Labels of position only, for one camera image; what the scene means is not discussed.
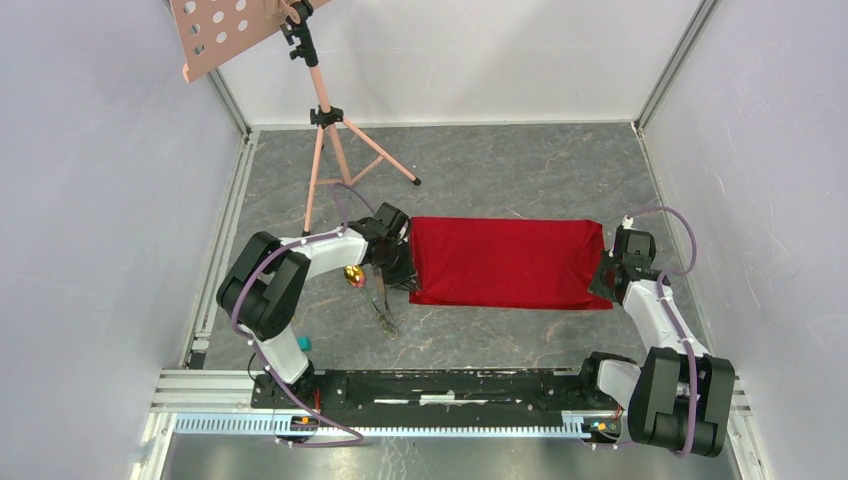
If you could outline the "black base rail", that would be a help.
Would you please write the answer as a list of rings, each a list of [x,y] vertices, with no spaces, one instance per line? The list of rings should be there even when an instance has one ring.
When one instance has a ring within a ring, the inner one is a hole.
[[[308,372],[287,395],[269,374],[254,381],[251,405],[305,403],[361,427],[554,427],[570,412],[617,410],[583,375],[557,369],[325,370]]]

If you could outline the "pink music stand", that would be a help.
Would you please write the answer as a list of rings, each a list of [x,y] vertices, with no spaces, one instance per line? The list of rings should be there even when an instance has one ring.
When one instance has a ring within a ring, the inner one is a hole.
[[[324,1],[170,1],[185,56],[182,75],[193,82],[211,73],[227,61],[244,53],[270,36],[280,33],[292,50],[289,57],[301,60],[308,69],[317,98],[317,106],[309,113],[309,123],[316,127],[310,179],[302,233],[312,230],[316,187],[336,182],[353,186],[382,162],[393,165],[413,185],[421,179],[362,131],[343,111],[331,104],[319,67],[309,19],[324,6]],[[344,153],[338,127],[343,126],[368,145],[377,157],[358,174],[353,175]],[[319,177],[322,150],[329,141],[337,160],[340,177]]]

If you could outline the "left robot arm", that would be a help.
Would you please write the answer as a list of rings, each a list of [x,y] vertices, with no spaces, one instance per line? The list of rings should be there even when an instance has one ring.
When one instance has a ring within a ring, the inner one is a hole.
[[[375,213],[321,234],[295,238],[254,234],[221,282],[216,302],[234,332],[248,340],[290,407],[306,405],[314,394],[314,366],[291,328],[304,286],[312,278],[339,271],[355,288],[373,287],[368,300],[384,333],[398,327],[388,302],[391,289],[415,292],[418,273],[409,236],[412,219],[383,203]]]

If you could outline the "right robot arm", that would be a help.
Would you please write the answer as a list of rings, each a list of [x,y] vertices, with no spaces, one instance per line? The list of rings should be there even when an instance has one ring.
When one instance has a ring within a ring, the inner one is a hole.
[[[578,396],[591,408],[614,400],[635,443],[716,457],[724,448],[736,372],[695,338],[667,274],[653,267],[655,257],[653,235],[627,224],[618,226],[613,246],[602,252],[589,291],[623,308],[647,356],[637,364],[592,353],[580,369]]]

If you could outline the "iridescent spoon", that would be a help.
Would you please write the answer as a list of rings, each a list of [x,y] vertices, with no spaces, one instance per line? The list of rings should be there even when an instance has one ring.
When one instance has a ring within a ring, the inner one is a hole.
[[[359,265],[345,266],[343,269],[345,280],[354,288],[364,288],[366,285],[366,274]]]

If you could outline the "red cloth napkin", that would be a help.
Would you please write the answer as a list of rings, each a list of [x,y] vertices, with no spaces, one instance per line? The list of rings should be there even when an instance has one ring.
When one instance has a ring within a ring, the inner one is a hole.
[[[593,220],[419,216],[410,244],[417,305],[609,310],[589,291],[604,250]]]

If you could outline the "teal cube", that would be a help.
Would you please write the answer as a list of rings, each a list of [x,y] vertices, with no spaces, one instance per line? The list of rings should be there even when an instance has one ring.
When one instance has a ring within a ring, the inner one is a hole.
[[[312,349],[312,343],[308,337],[298,337],[297,343],[301,351],[308,352]]]

